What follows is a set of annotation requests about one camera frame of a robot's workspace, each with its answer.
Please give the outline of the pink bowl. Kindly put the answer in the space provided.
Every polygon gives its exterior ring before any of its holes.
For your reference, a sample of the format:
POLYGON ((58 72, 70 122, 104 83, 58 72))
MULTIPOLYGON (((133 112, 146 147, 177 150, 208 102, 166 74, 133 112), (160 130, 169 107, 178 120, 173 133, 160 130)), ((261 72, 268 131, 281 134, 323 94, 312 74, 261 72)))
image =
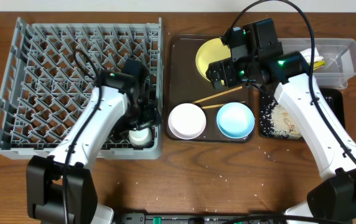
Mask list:
POLYGON ((175 137, 190 140, 203 133, 207 119, 199 106, 192 103, 183 103, 172 109, 167 123, 175 137))

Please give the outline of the light blue bowl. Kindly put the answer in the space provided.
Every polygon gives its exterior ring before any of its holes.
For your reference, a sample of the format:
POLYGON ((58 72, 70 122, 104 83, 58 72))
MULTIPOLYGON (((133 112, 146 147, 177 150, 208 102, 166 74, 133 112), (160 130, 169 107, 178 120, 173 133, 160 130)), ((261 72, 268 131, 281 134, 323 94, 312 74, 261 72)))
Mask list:
POLYGON ((255 116, 246 104, 227 103, 218 110, 216 123, 224 136, 244 139, 254 130, 255 116))

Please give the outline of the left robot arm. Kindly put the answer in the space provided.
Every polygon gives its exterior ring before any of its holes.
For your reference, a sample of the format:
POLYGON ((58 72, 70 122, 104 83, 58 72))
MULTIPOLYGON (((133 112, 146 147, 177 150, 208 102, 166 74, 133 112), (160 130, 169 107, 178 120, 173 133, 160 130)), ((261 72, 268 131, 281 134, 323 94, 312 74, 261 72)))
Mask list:
POLYGON ((149 147, 161 122, 141 94, 148 70, 128 59, 121 72, 103 70, 98 86, 72 129, 47 156, 33 156, 26 169, 27 213, 42 223, 111 223, 112 208, 98 203, 91 170, 110 134, 127 136, 136 149, 149 147))

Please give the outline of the green chopstick wrapper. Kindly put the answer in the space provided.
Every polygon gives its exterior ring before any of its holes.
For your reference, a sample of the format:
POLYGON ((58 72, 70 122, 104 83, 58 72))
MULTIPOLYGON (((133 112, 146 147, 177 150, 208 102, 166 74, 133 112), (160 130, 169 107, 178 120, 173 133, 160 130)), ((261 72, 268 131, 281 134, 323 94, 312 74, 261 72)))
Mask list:
POLYGON ((316 70, 316 69, 318 69, 318 68, 321 68, 321 67, 323 67, 325 64, 326 64, 326 63, 325 63, 324 60, 315 62, 315 63, 314 63, 314 68, 313 68, 313 70, 316 70))

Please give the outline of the cream plastic cup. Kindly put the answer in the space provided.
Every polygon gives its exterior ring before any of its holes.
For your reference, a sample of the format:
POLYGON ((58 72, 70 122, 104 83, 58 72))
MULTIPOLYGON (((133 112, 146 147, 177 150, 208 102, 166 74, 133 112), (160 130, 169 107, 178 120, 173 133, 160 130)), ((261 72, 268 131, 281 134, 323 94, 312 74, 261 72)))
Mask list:
POLYGON ((150 128, 142 130, 130 130, 128 132, 130 143, 134 147, 148 147, 152 142, 152 132, 150 128))

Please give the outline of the rice leftovers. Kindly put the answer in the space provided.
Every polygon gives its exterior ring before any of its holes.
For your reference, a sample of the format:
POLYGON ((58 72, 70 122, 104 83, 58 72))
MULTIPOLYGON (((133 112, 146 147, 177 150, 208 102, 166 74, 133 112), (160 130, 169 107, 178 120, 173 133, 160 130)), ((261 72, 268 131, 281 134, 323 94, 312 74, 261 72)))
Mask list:
POLYGON ((289 113, 274 99, 260 99, 260 134, 266 138, 302 140, 302 135, 289 113))

